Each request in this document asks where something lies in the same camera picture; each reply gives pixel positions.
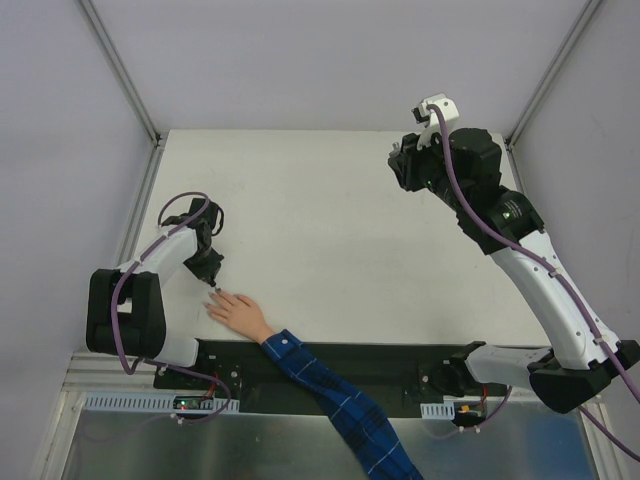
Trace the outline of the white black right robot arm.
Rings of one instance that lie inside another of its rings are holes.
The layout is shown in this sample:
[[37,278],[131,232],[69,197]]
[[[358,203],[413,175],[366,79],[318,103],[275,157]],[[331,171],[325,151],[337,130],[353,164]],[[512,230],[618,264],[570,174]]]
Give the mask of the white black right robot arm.
[[474,341],[437,366],[430,381],[439,392],[457,397],[487,383],[528,389],[551,410],[568,413],[637,364],[639,344],[620,339],[588,306],[531,202],[502,185],[502,149],[491,135],[462,128],[448,144],[457,187],[471,213],[455,196],[440,134],[432,134],[427,146],[417,134],[405,135],[388,165],[403,190],[427,189],[455,212],[463,233],[514,283],[550,344],[531,349]]

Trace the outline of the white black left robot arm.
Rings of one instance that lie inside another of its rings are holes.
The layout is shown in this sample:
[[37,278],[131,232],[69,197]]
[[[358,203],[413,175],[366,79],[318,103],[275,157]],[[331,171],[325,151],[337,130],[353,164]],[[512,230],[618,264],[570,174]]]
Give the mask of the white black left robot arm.
[[116,356],[131,375],[129,357],[176,365],[188,388],[204,387],[210,363],[198,356],[199,341],[170,331],[162,287],[181,267],[211,286],[223,256],[212,238],[224,226],[224,211],[201,192],[178,194],[162,207],[157,234],[131,260],[114,269],[96,270],[89,282],[85,341],[89,351]]

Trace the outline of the blue plaid sleeve forearm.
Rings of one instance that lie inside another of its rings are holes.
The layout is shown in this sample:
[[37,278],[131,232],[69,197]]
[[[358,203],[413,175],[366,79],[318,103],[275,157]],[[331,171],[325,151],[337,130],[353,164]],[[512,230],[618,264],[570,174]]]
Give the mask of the blue plaid sleeve forearm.
[[371,479],[420,479],[384,410],[322,363],[288,330],[261,344],[280,370],[307,389]]

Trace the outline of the person's bare hand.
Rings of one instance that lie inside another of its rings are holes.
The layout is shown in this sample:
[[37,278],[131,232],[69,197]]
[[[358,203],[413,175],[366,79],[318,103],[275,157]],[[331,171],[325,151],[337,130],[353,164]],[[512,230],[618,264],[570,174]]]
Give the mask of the person's bare hand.
[[232,295],[216,289],[209,294],[205,308],[211,319],[258,344],[275,334],[260,307],[244,295]]

